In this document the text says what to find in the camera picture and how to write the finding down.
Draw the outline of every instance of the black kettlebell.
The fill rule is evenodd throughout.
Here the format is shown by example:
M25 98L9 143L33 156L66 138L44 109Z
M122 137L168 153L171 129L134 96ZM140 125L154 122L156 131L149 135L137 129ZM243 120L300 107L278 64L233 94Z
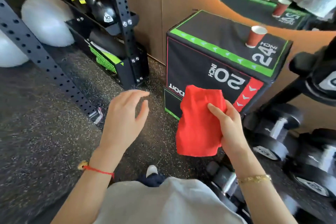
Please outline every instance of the black kettlebell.
M102 24L115 23L116 13L113 9L112 0L88 0L92 14L97 22Z

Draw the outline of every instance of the speckled floor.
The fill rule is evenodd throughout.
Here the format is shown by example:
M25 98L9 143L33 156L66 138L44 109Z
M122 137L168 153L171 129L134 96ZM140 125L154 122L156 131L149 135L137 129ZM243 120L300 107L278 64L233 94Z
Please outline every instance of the speckled floor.
M57 63L93 104L104 111L122 89L76 47L48 48ZM167 176L205 179L211 158L180 156L175 149L177 120L164 112L164 67L149 60L148 120L115 171L117 181L135 179L154 164ZM3 223L24 223L69 191L89 159L101 130L31 62L0 69L0 215ZM260 158L277 188L328 223L336 223L329 200L287 178L280 163Z

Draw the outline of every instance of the white shoe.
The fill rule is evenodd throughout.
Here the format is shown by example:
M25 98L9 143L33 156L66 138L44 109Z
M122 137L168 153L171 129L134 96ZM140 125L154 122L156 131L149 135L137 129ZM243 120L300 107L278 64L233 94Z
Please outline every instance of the white shoe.
M150 165L147 168L147 172L146 172L146 178L151 175L151 174L158 174L158 169L156 168L156 166L154 165Z

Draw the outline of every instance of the brown wall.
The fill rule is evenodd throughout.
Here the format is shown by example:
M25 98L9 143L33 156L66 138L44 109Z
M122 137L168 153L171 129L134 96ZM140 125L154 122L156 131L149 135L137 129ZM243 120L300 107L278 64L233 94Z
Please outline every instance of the brown wall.
M140 23L136 27L138 40L148 48L150 55L164 63L166 31L192 14L195 9L203 9L246 25L256 24L256 22L238 15L219 0L129 0L129 3L130 8L140 15ZM327 45L336 35L331 31L296 31L269 26L267 30L273 35L294 42L287 62L298 52L314 53L322 46ZM278 79L255 107L265 103L295 78L296 75L290 72L285 65ZM314 128L336 129L334 107L317 103L302 95L292 100L291 103L305 113L302 131L311 131Z

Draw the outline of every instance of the hand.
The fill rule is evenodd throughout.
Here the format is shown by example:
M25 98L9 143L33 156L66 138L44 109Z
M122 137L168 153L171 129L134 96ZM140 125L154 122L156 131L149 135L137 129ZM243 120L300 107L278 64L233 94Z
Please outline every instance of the hand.
M223 113L221 109L208 103L208 109L220 121L222 130L222 147L225 153L230 157L230 154L241 152L241 150L249 149L249 145L243 133L242 121L239 112L233 105L225 100L227 111Z
M101 136L99 147L114 148L123 153L135 141L146 122L149 108L148 100L142 102L141 111L135 117L135 108L141 97L149 92L142 90L124 91L112 99Z

